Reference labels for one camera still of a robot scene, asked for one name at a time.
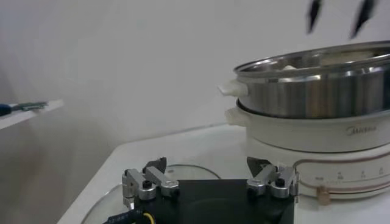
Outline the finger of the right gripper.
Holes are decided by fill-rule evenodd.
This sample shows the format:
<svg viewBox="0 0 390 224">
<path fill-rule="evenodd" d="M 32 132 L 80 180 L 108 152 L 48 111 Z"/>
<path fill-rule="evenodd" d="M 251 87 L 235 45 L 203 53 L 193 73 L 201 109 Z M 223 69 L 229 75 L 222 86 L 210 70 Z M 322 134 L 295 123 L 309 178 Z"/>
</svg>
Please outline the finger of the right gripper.
<svg viewBox="0 0 390 224">
<path fill-rule="evenodd" d="M 321 12 L 322 0 L 311 0 L 307 11 L 307 33 L 311 33 Z"/>
<path fill-rule="evenodd" d="M 352 23 L 349 38 L 354 39 L 358 36 L 362 27 L 373 17 L 377 0 L 362 0 L 356 18 Z"/>
</svg>

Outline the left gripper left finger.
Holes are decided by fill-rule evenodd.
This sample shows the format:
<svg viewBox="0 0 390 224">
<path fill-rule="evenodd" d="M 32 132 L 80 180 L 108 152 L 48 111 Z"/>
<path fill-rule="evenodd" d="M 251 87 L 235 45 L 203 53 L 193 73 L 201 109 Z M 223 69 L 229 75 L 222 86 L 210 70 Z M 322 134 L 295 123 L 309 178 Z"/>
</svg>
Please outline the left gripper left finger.
<svg viewBox="0 0 390 224">
<path fill-rule="evenodd" d="M 142 171 L 126 169 L 122 174 L 123 204 L 131 209 L 135 199 L 152 201 L 159 193 L 163 198 L 177 200 L 180 195 L 178 180 L 165 175 L 167 167 L 166 157 L 149 161 Z"/>
</svg>

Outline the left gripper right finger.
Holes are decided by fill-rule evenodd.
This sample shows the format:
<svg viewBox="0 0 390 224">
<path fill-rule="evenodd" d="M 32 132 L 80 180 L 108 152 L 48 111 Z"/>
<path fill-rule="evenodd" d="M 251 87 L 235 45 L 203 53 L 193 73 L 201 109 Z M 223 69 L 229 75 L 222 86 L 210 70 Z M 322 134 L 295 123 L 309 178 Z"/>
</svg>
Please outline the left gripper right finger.
<svg viewBox="0 0 390 224">
<path fill-rule="evenodd" d="M 276 166 L 266 159 L 246 158 L 252 177 L 246 180 L 247 199 L 255 203 L 270 195 L 276 200 L 299 201 L 299 173 L 291 166 Z"/>
</svg>

